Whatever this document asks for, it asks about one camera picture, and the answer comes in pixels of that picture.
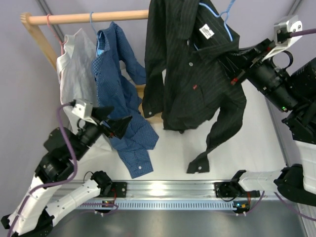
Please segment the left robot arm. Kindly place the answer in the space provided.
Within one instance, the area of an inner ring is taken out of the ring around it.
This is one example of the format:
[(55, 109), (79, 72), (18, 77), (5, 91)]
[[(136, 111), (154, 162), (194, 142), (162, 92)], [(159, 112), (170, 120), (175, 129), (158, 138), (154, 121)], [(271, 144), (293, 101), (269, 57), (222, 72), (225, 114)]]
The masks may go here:
[(78, 172), (79, 161), (96, 141), (105, 135), (121, 139), (132, 116), (110, 119), (114, 110), (109, 107), (81, 105), (78, 100), (62, 105), (84, 121), (76, 134), (60, 125), (53, 130), (44, 147), (47, 153), (35, 169), (30, 187), (16, 210), (3, 216), (1, 223), (9, 237), (45, 237), (70, 212), (91, 198), (113, 193), (113, 182), (104, 171), (96, 171), (79, 188), (55, 202), (50, 202), (62, 185), (72, 181)]

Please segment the black pinstriped shirt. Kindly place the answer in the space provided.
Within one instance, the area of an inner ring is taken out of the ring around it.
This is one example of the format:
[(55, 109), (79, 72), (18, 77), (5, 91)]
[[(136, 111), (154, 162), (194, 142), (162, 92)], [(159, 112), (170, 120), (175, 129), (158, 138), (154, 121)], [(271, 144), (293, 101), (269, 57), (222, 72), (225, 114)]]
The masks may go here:
[(189, 174), (209, 171), (208, 154), (242, 127), (246, 96), (231, 81), (221, 57), (238, 47), (197, 50), (192, 34), (200, 0), (153, 0), (147, 23), (144, 116), (162, 115), (166, 130), (183, 133), (217, 117), (206, 150), (188, 165)]

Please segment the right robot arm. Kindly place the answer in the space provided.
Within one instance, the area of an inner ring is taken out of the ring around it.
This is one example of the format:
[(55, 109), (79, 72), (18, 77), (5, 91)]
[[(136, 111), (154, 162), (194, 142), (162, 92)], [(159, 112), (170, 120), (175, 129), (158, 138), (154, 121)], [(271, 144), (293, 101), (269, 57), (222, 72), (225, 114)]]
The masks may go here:
[(281, 112), (292, 139), (302, 147), (301, 163), (276, 172), (242, 171), (230, 183), (230, 191), (241, 196), (246, 191), (269, 190), (300, 204), (316, 204), (316, 60), (293, 74), (273, 61), (275, 44), (266, 39), (256, 46), (228, 52), (223, 65), (232, 85), (248, 80)]

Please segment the light blue hanger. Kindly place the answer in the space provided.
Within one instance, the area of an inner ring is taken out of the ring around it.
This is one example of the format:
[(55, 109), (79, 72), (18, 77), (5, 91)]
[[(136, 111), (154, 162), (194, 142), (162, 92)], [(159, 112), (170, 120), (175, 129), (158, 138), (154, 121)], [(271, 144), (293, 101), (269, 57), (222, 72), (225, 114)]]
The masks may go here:
[(207, 47), (238, 47), (239, 35), (227, 24), (233, 4), (232, 0), (226, 10), (218, 12), (209, 0), (201, 0), (198, 3), (192, 34), (197, 50)]

